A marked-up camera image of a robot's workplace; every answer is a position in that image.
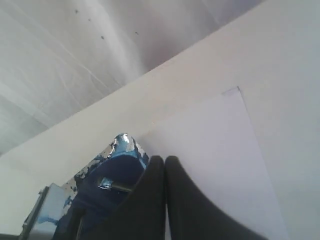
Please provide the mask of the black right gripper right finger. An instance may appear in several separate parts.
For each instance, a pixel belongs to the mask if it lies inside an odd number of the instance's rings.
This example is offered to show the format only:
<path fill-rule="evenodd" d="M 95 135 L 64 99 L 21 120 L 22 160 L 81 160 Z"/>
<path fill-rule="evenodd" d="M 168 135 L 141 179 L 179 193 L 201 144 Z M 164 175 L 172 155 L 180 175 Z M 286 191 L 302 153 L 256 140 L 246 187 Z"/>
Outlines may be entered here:
<path fill-rule="evenodd" d="M 265 240 L 214 205 L 176 156 L 165 160 L 165 185 L 172 240 Z"/>

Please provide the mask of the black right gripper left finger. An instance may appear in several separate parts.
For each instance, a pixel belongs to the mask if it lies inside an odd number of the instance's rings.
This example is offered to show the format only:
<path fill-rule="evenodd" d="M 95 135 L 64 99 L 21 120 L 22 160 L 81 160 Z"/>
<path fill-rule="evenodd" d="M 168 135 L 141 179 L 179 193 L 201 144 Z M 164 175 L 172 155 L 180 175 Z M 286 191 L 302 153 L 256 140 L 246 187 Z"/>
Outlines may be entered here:
<path fill-rule="evenodd" d="M 126 200 L 80 240 L 163 240 L 166 228 L 164 161 L 152 156 Z"/>

